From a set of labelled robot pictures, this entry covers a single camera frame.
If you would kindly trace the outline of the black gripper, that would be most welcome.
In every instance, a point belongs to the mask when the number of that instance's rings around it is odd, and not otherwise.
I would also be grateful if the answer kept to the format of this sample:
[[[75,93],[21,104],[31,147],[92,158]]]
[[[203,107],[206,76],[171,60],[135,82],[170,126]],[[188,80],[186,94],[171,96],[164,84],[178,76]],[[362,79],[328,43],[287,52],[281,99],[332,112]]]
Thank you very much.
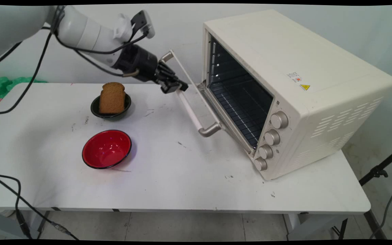
[[[157,56],[135,44],[121,50],[112,68],[125,74],[138,70],[135,79],[142,82],[157,82],[165,94],[174,93],[176,90],[186,91],[188,88],[188,84],[181,81],[165,62],[158,62]]]

